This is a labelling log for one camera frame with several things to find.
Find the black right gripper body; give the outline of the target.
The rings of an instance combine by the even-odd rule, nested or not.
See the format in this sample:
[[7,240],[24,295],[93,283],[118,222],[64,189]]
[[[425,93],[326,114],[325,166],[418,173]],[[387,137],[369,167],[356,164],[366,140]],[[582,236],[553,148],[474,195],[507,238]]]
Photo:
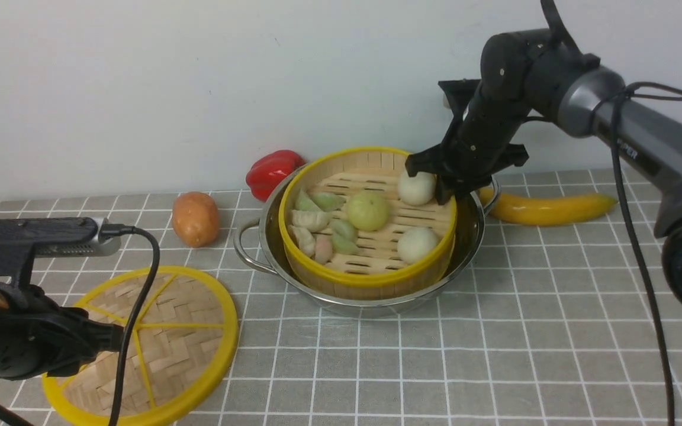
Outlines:
[[441,180],[485,184],[527,162],[525,146],[512,143],[529,116],[527,102],[496,99],[480,80],[442,80],[438,86],[453,113],[442,142],[446,171]]

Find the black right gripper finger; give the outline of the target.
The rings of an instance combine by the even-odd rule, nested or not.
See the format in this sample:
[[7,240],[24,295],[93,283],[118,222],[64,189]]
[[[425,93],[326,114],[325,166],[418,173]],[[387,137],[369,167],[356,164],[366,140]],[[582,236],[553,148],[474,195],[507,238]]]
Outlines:
[[472,192],[478,191],[482,187],[489,185],[490,175],[468,177],[466,180],[447,175],[436,175],[434,199],[438,205],[446,205],[452,198],[459,201],[466,196],[470,196]]
[[443,175],[446,172],[446,162],[442,148],[428,148],[419,153],[409,154],[405,161],[407,175],[416,177],[419,173]]

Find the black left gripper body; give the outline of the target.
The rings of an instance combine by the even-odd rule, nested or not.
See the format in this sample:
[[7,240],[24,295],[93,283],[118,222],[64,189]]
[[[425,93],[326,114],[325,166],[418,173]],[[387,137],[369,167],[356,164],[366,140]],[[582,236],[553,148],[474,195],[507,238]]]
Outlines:
[[121,350],[122,326],[93,321],[33,285],[0,284],[0,379],[70,377],[103,353]]

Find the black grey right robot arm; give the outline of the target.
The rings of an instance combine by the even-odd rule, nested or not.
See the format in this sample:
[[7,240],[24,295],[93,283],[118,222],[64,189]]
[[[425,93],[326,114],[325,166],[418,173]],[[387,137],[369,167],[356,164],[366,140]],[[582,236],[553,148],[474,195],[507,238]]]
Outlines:
[[556,5],[542,1],[548,26],[493,35],[481,54],[479,80],[441,81],[453,119],[443,140],[406,160],[410,176],[436,176],[436,199],[445,203],[491,183],[507,167],[528,159],[512,138],[523,124],[549,122],[570,137],[597,137],[611,150],[613,167],[626,161],[661,192],[653,234],[665,241],[661,267],[682,304],[682,124],[637,102],[637,90],[682,90],[625,83],[598,56],[583,53],[561,21]]

